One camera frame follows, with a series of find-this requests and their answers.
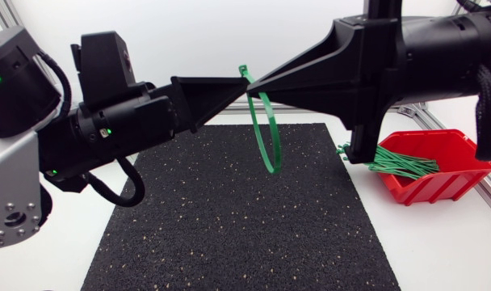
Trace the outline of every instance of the black rubber mat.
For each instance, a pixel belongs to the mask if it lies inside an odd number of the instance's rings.
[[[141,153],[146,198],[115,208],[82,288],[398,290],[325,125],[279,127],[278,175],[251,125],[204,126]]]

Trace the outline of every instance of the black cable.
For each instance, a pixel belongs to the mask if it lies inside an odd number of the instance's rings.
[[[470,0],[457,0],[457,2],[468,12],[478,12],[481,9],[481,6]]]
[[[476,158],[491,161],[491,71],[486,66],[479,65],[476,80],[481,88],[476,106]]]
[[[143,184],[143,180],[136,168],[126,158],[117,158],[116,160],[122,167],[122,170],[124,170],[125,174],[127,174],[129,179],[134,183],[134,195],[130,198],[118,196],[103,181],[90,172],[84,175],[84,179],[98,194],[100,194],[100,196],[104,197],[109,202],[122,207],[136,206],[145,198],[145,185]]]
[[[62,71],[61,67],[48,54],[42,50],[37,54],[52,69],[53,73],[59,78],[59,81],[61,81],[63,90],[62,106],[56,120],[63,119],[68,116],[69,109],[71,108],[71,87],[69,86],[68,77],[66,77],[65,72]]]

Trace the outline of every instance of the screw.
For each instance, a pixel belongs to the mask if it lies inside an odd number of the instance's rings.
[[[14,203],[7,203],[6,206],[5,206],[5,209],[7,211],[12,211],[12,210],[14,210],[14,207],[15,207],[14,206]]]

